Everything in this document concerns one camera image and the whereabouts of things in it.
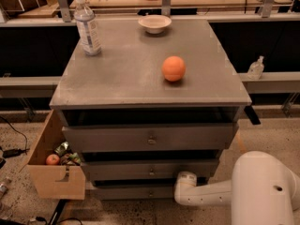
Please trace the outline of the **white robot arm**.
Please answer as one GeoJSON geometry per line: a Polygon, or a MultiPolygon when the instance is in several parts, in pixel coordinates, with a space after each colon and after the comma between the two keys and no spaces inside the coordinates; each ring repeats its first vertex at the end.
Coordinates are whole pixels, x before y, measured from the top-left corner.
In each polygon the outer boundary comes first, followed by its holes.
{"type": "Polygon", "coordinates": [[[251,151],[237,159],[227,181],[199,186],[194,173],[180,172],[174,199],[189,206],[229,205],[232,225],[295,225],[300,177],[277,158],[251,151]]]}

